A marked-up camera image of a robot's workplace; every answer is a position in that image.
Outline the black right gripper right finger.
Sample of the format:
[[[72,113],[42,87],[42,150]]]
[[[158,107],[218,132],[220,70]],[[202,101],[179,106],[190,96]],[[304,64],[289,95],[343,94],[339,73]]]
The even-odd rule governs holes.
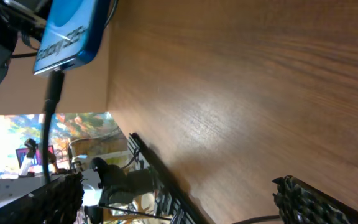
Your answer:
[[[287,175],[272,181],[279,216],[289,224],[358,224],[358,211],[306,182]]]

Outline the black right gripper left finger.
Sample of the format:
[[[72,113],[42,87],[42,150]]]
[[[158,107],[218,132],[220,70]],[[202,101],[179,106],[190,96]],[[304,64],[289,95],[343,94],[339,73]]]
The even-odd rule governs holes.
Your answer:
[[[0,208],[0,224],[73,224],[83,203],[83,176],[65,174]]]

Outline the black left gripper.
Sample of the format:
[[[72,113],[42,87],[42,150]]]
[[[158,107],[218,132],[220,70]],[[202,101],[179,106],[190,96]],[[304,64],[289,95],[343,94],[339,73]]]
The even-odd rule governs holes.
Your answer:
[[[0,0],[0,84],[14,58],[38,51],[52,0]]]

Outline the blue Galaxy smartphone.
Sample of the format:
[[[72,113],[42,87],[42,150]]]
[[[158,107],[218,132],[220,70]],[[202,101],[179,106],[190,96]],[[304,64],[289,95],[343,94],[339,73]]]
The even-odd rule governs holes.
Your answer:
[[[53,0],[34,63],[34,75],[72,70],[98,53],[110,0]]]

